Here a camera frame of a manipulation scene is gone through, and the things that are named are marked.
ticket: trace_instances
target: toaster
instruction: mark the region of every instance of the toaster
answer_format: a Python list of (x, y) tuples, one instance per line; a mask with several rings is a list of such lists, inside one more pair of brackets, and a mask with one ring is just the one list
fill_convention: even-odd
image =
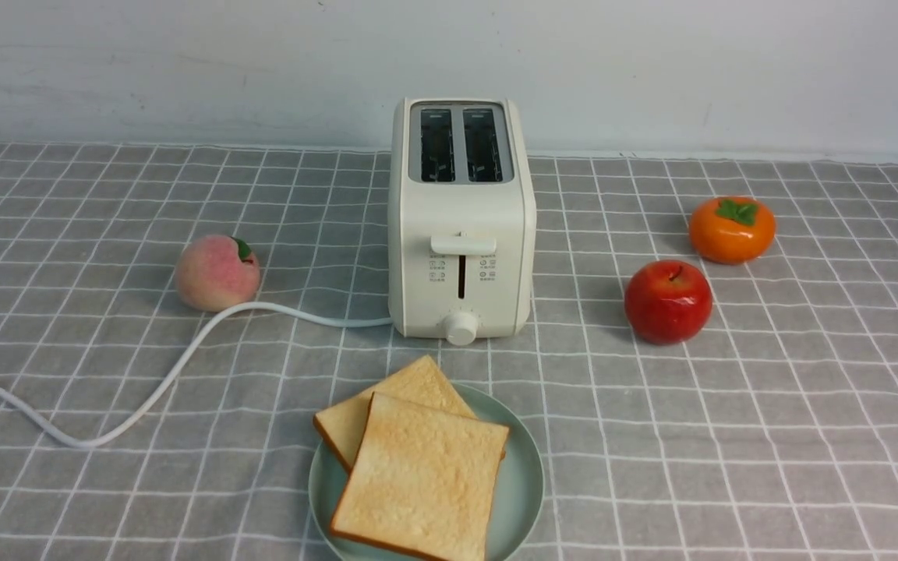
[(388, 308), (403, 337), (509, 337), (529, 318), (536, 244), (519, 113), (510, 100), (403, 99), (387, 201)]

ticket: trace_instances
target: plate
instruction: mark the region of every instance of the plate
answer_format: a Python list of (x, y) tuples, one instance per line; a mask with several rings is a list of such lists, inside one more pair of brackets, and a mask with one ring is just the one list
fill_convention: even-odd
[[(487, 561), (505, 561), (525, 542), (539, 519), (546, 477), (532, 434), (502, 402), (482, 391), (453, 383), (478, 418), (511, 427), (494, 489), (494, 505), (487, 536)], [(331, 450), (321, 443), (310, 462), (310, 512), (317, 530), (343, 561), (417, 561), (392, 551), (336, 538), (328, 532), (331, 516), (348, 477)]]

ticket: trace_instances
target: persimmon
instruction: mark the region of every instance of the persimmon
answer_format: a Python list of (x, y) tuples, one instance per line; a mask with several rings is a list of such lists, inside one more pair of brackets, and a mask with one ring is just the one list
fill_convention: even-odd
[(723, 265), (757, 259), (774, 241), (771, 210), (749, 196), (717, 196), (698, 206), (688, 221), (691, 246), (702, 258)]

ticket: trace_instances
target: bread slice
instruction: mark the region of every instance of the bread slice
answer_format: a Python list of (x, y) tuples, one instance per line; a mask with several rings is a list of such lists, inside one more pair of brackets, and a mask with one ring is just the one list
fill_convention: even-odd
[(444, 409), (467, 418), (477, 418), (439, 369), (435, 359), (431, 355), (424, 355), (390, 374), (384, 381), (315, 413), (314, 428), (328, 448), (331, 448), (331, 453), (338, 458), (345, 472), (352, 471), (355, 463), (355, 455), (359, 451), (362, 431), (366, 425), (369, 399), (374, 391), (382, 391), (392, 397), (427, 405), (429, 408)]
[(483, 561), (509, 431), (374, 392), (331, 533), (422, 559)]

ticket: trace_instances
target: toaster lever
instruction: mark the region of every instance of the toaster lever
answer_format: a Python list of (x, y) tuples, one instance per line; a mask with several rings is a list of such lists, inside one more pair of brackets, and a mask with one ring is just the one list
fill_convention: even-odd
[(467, 238), (464, 235), (432, 235), (432, 252), (440, 256), (488, 256), (498, 248), (495, 238)]

